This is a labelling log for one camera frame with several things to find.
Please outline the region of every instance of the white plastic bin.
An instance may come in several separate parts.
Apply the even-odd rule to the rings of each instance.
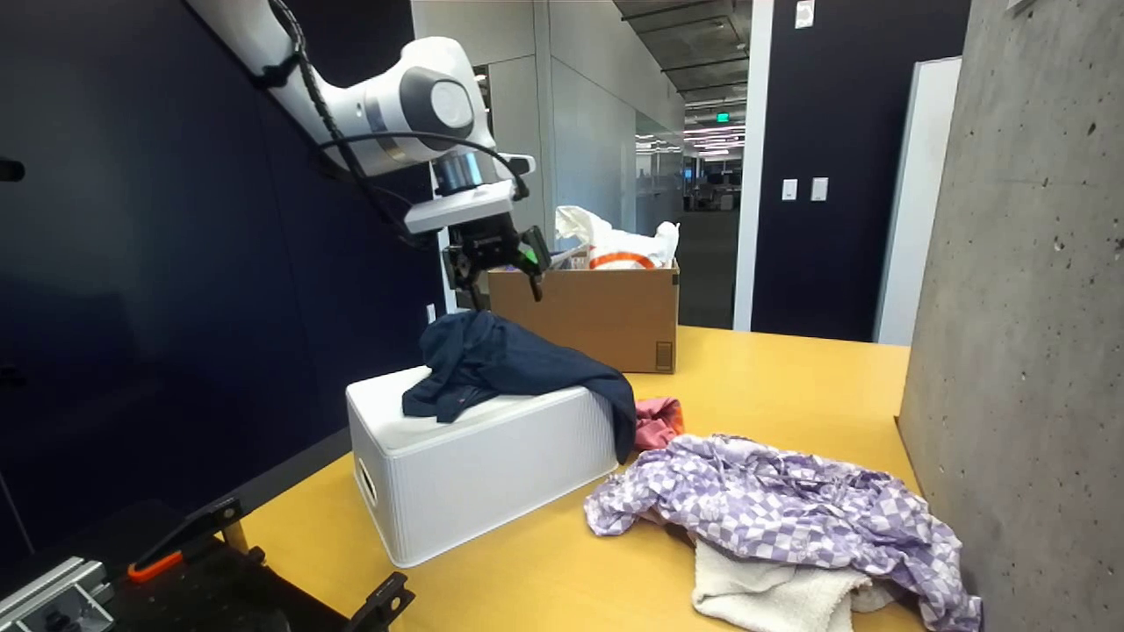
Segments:
[[[402,416],[428,368],[347,386],[355,483],[395,567],[414,567],[613,467],[608,402],[584,386],[496,395],[454,423]]]

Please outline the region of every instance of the yellow table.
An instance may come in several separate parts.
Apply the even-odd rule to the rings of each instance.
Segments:
[[[634,395],[676,395],[687,432],[730,432],[889,469],[915,488],[895,432],[904,349],[676,331],[673,374],[628,374]],[[399,632],[718,632],[690,611],[690,548],[659,526],[594,536],[586,493],[406,572],[419,599]],[[352,613],[382,583],[376,526],[352,483],[352,457],[246,516],[269,567]],[[919,632],[913,607],[858,613],[858,632]]]

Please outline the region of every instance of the concrete pillar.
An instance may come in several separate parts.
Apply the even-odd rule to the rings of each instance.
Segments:
[[[975,0],[902,436],[993,632],[1124,627],[1124,2]]]

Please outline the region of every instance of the crumpled clothing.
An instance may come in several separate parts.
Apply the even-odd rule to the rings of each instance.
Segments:
[[[634,450],[659,450],[682,436],[682,402],[673,395],[634,402]]]
[[[960,536],[889,473],[734,436],[682,436],[586,497],[594,533],[626,533],[640,516],[734,558],[889,578],[915,594],[926,627],[981,632],[984,599],[962,590]]]
[[[868,585],[853,567],[749,562],[694,545],[694,611],[751,632],[851,632],[851,594]]]
[[[613,457],[634,453],[634,400],[619,368],[558,349],[492,312],[454,312],[426,325],[421,361],[430,368],[399,395],[409,416],[455,422],[499,393],[552,393],[586,386],[612,411]]]

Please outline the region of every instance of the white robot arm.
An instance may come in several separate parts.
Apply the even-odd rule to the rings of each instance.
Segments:
[[[307,62],[284,0],[184,2],[340,168],[369,180],[430,165],[434,196],[414,203],[402,227],[409,236],[450,227],[454,289],[472,285],[485,265],[517,263],[536,290],[536,265],[549,255],[536,232],[517,236],[509,217],[511,201],[525,196],[518,172],[533,160],[496,152],[458,43],[414,40],[386,72],[335,89]]]

